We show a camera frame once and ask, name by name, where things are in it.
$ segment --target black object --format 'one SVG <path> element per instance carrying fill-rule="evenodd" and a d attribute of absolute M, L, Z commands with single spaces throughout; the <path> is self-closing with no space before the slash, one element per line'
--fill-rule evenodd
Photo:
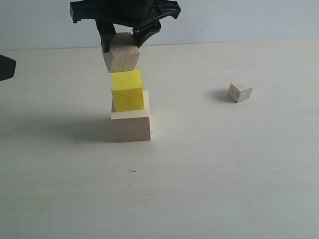
<path fill-rule="evenodd" d="M 10 79 L 14 76 L 16 61 L 0 55 L 0 81 Z"/>
<path fill-rule="evenodd" d="M 101 36 L 104 52 L 110 50 L 116 35 L 113 24 L 133 27 L 133 38 L 138 47 L 158 33 L 160 19 L 178 18 L 180 7 L 170 0 L 82 0 L 71 2 L 74 23 L 82 19 L 94 19 Z"/>

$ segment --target white table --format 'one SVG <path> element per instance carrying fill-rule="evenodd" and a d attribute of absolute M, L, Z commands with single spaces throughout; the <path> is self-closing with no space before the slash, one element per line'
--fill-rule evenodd
<path fill-rule="evenodd" d="M 1 239 L 319 238 L 318 39 L 142 47 L 133 143 L 112 143 L 99 48 L 1 54 Z"/>

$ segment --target white wall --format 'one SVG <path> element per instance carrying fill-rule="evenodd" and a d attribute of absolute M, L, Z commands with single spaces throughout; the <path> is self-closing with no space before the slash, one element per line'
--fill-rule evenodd
<path fill-rule="evenodd" d="M 319 37 L 318 0 L 179 0 L 147 44 Z M 73 24 L 69 0 L 1 0 L 0 50 L 99 46 L 94 21 Z"/>

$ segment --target small wooden cube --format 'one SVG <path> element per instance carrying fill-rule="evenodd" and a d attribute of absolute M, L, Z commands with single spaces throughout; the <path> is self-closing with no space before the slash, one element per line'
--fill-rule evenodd
<path fill-rule="evenodd" d="M 111 121 L 116 142 L 151 139 L 149 92 L 144 91 L 143 110 L 116 112 L 112 105 Z"/>
<path fill-rule="evenodd" d="M 111 42 L 110 51 L 102 54 L 109 73 L 134 70 L 140 56 L 129 32 L 117 33 Z"/>
<path fill-rule="evenodd" d="M 113 73 L 112 95 L 117 112 L 144 109 L 141 71 L 135 69 L 133 71 Z"/>
<path fill-rule="evenodd" d="M 237 103 L 241 101 L 248 100 L 251 96 L 251 92 L 253 91 L 253 88 L 249 88 L 246 84 L 244 83 L 239 83 L 233 85 L 230 83 L 229 90 L 228 90 L 228 95 Z"/>

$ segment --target yellow block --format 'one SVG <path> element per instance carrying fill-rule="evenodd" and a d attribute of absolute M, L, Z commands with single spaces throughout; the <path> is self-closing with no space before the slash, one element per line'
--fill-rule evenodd
<path fill-rule="evenodd" d="M 135 69 L 113 73 L 112 94 L 116 112 L 144 109 L 141 71 Z"/>

